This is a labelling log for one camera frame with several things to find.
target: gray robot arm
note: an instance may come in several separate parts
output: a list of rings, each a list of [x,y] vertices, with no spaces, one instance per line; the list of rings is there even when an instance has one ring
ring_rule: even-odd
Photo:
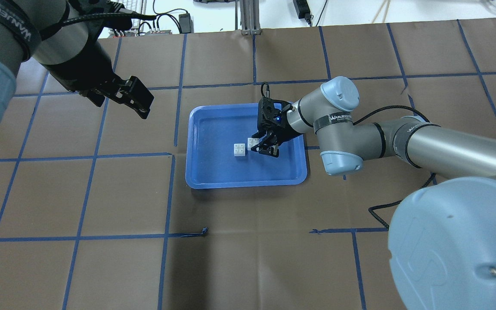
[[[395,210],[388,249],[396,288],[409,310],[496,309],[496,140],[417,116],[354,125],[359,94],[344,77],[293,104],[268,97],[254,135],[263,139],[252,151],[278,155],[281,143],[314,131],[330,175],[395,155],[452,178],[414,192]],[[273,108],[277,101],[281,108]]]
[[[114,15],[100,18],[108,13]],[[105,26],[130,29],[130,14],[136,13],[111,1],[0,0],[0,122],[14,95],[20,63],[30,56],[67,90],[79,92],[96,106],[107,97],[146,118],[154,97],[138,78],[123,80],[116,75],[97,42]],[[96,18],[69,22],[79,16]]]

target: screw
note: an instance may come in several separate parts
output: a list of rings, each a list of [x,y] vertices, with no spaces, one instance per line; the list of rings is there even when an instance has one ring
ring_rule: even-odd
[[[495,267],[490,267],[490,274],[494,277],[496,277],[496,268]]]

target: white floor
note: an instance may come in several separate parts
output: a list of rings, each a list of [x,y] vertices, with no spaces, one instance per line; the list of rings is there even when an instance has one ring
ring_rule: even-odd
[[[313,23],[317,22],[325,0],[307,0]],[[319,25],[368,24],[378,12],[383,0],[329,0]],[[197,33],[230,31],[235,29],[235,4],[195,3],[193,0],[155,0],[157,12],[185,8],[191,13]],[[385,6],[376,19],[381,23]],[[147,14],[152,14],[152,0],[148,0]],[[417,22],[424,20],[472,19],[496,17],[496,8],[486,0],[391,0],[385,21]],[[260,0],[262,28],[307,27],[305,20],[297,19],[293,0]],[[167,18],[160,20],[160,29],[177,28]]]

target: blue plastic bin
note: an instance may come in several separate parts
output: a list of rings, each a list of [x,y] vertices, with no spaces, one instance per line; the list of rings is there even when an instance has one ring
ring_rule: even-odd
[[[296,185],[307,177],[303,136],[279,147],[279,157],[233,145],[257,132],[257,104],[199,106],[189,116],[185,180],[194,189]]]

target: white block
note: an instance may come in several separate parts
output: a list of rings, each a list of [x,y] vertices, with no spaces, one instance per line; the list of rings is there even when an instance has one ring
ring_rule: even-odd
[[[244,143],[235,143],[235,157],[246,156],[246,145]]]
[[[252,149],[253,146],[260,143],[260,139],[258,138],[248,138],[248,149]]]

